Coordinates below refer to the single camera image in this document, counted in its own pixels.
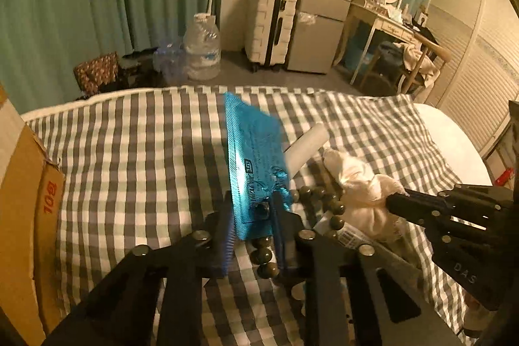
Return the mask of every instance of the desk drawer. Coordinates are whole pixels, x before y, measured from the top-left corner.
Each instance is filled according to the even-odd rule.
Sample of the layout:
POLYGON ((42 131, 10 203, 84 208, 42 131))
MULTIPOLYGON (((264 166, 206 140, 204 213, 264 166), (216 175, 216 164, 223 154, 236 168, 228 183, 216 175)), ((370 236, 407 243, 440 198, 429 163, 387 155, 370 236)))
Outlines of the desk drawer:
POLYGON ((416 42, 412 33, 408 33, 406 31, 402 31, 402 40, 405 40, 407 43, 414 44, 416 42))
POLYGON ((387 21, 384 21, 382 23, 382 30, 389 34, 392 34, 395 37, 398 37, 398 38, 402 37, 402 29, 387 21))

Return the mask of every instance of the plastic water bottle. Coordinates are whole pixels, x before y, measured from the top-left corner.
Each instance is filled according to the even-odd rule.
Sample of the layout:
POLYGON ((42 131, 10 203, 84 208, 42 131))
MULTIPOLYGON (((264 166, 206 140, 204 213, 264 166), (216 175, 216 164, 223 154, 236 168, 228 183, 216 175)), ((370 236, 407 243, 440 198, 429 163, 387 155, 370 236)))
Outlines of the plastic water bottle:
POLYGON ((153 69, 162 73, 168 85, 182 85, 186 82, 185 54, 179 40, 161 43, 153 53, 153 69))
POLYGON ((220 72, 220 32, 210 14, 196 14, 184 35, 186 72, 191 80, 210 80, 220 72))

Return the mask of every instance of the large water jug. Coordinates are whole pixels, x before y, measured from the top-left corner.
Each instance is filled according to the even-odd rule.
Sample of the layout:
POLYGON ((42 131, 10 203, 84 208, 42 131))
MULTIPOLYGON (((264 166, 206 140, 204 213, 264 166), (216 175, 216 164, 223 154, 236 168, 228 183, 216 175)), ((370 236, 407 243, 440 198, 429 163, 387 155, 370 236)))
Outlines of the large water jug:
POLYGON ((196 14, 184 35, 186 72, 191 80, 210 80, 220 72, 220 32, 211 14, 196 14))

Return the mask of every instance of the suitcase handle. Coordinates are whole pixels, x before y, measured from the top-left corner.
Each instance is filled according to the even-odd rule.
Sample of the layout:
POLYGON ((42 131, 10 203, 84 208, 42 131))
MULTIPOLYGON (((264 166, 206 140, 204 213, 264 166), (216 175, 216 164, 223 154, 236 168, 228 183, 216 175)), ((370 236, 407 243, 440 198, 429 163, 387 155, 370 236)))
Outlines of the suitcase handle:
POLYGON ((276 24, 276 36, 274 37, 274 45, 279 43, 279 37, 281 37, 281 29, 283 28, 283 18, 279 17, 276 24))

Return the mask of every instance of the gray and white plaid bedding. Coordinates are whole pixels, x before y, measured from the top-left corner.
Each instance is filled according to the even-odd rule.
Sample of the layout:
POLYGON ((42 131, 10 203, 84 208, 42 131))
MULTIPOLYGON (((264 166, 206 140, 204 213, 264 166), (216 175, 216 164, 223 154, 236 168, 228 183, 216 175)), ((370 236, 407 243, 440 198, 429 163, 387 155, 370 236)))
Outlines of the gray and white plaid bedding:
MULTIPOLYGON (((201 223, 229 189, 225 87, 182 87, 127 94, 44 118, 29 126, 66 176, 56 255, 60 300, 69 312, 135 245, 160 248, 201 223)), ((276 116, 285 147, 316 122, 330 147, 364 158, 376 173, 435 194, 459 182, 407 96, 368 98, 313 89, 235 88, 243 100, 276 116)), ((322 150, 291 188, 337 189, 322 150)), ((316 216, 294 204, 307 224, 316 216)), ((424 231, 411 223, 409 242, 424 295, 455 332, 465 304, 461 288, 431 260, 424 231)), ((300 304, 262 280, 239 242, 229 277, 204 287, 202 322, 208 344, 302 344, 300 304)), ((460 335, 463 342, 470 341, 460 335)))

